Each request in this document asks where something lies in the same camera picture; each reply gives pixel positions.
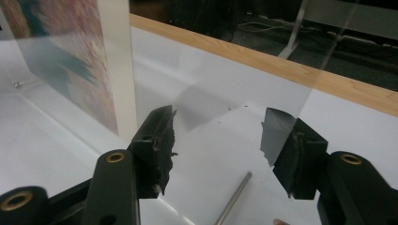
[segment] metal rod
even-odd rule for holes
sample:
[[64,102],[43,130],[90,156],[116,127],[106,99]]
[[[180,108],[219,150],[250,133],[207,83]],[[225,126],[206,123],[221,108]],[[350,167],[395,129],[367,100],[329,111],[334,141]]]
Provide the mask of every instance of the metal rod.
[[245,178],[243,179],[242,183],[240,183],[239,187],[235,191],[234,195],[229,200],[229,203],[225,206],[219,219],[217,219],[216,225],[221,225],[223,221],[226,219],[226,216],[231,211],[232,207],[234,206],[234,203],[237,201],[237,198],[239,198],[240,193],[246,187],[251,177],[252,177],[252,172],[248,172]]

